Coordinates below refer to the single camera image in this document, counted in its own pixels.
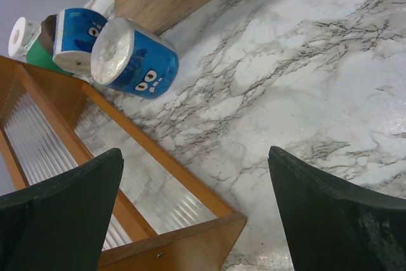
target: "ribbed plastic panel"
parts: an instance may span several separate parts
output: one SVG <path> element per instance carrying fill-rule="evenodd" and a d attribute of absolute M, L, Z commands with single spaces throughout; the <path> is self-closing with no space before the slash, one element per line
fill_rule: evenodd
<path fill-rule="evenodd" d="M 124 172 L 120 189 L 158 234 L 216 218 L 91 100 L 75 132 L 93 155 L 113 147 L 121 149 Z"/>
<path fill-rule="evenodd" d="M 30 183 L 41 182 L 77 166 L 38 106 L 15 81 L 2 116 L 4 131 Z M 112 216 L 103 250 L 131 242 Z"/>

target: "white toilet paper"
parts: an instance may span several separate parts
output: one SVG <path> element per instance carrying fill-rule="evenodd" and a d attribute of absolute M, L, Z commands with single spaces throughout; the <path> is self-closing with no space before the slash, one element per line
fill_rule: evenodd
<path fill-rule="evenodd" d="M 140 32 L 151 40 L 173 47 L 154 33 L 125 18 L 113 18 L 96 40 L 91 57 L 91 75 L 102 85 L 112 83 L 127 67 L 134 51 L 135 33 Z"/>
<path fill-rule="evenodd" d="M 39 30 L 39 23 L 20 17 L 14 24 L 8 41 L 8 55 L 10 57 L 24 56 L 26 45 L 32 40 Z"/>
<path fill-rule="evenodd" d="M 65 71 L 90 74 L 93 45 L 106 22 L 105 17 L 89 9 L 61 11 L 56 19 L 53 61 Z"/>
<path fill-rule="evenodd" d="M 125 18 L 113 18 L 91 53 L 91 75 L 99 84 L 143 98 L 157 98 L 178 71 L 172 46 Z"/>

